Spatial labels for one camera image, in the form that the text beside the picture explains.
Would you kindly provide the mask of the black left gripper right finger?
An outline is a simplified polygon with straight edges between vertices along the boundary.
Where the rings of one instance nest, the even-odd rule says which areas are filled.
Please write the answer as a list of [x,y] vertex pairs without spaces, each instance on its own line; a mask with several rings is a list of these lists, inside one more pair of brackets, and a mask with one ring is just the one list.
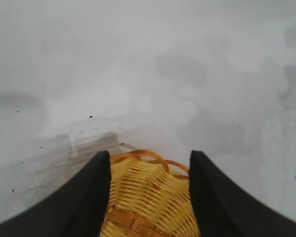
[[192,151],[189,194],[203,237],[296,237],[296,222],[272,210]]

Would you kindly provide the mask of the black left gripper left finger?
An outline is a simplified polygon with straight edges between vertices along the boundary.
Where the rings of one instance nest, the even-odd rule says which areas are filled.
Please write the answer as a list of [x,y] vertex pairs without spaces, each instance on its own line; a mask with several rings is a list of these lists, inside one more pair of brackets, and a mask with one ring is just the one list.
[[97,152],[54,193],[0,223],[0,237],[97,237],[104,222],[110,185],[110,154]]

